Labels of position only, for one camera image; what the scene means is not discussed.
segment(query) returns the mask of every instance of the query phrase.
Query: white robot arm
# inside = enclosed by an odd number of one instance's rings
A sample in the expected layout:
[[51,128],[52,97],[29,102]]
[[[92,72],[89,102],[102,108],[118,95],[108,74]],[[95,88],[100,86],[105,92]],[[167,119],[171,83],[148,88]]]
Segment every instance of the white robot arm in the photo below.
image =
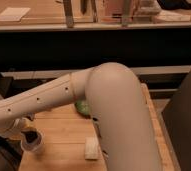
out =
[[71,73],[0,100],[0,129],[17,118],[86,98],[108,171],[162,171],[140,82],[117,63]]

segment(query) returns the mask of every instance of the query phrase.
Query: wooden table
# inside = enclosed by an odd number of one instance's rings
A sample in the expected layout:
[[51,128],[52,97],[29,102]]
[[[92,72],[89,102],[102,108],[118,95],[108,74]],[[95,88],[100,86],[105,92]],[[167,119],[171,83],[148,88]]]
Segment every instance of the wooden table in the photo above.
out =
[[[150,111],[163,170],[179,171],[164,123],[155,111],[145,84],[142,84],[142,89]],[[84,158],[85,140],[96,134],[91,120],[80,116],[74,105],[37,114],[35,126],[43,135],[45,151],[40,156],[24,152],[19,171],[106,171],[101,151],[98,161],[87,161]]]
[[[56,0],[0,0],[0,13],[7,7],[28,7],[31,10],[20,22],[0,22],[0,25],[65,23],[63,4]],[[72,0],[72,7],[75,22],[93,22],[90,2],[84,15],[81,13],[80,0]]]
[[106,171],[100,152],[98,161],[84,158],[85,139],[95,137],[90,119],[77,114],[74,105],[36,115],[45,151],[41,156],[24,152],[19,171]]

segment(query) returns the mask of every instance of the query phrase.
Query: screw hole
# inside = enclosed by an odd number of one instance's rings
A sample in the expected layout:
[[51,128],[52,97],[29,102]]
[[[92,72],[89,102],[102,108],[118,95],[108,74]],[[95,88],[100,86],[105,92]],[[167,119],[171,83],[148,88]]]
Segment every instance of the screw hole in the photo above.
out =
[[94,122],[98,122],[98,119],[97,119],[97,118],[93,118],[93,121],[94,121]]
[[104,155],[106,158],[109,157],[108,153],[107,153],[105,150],[102,150],[102,153],[103,153],[103,155]]

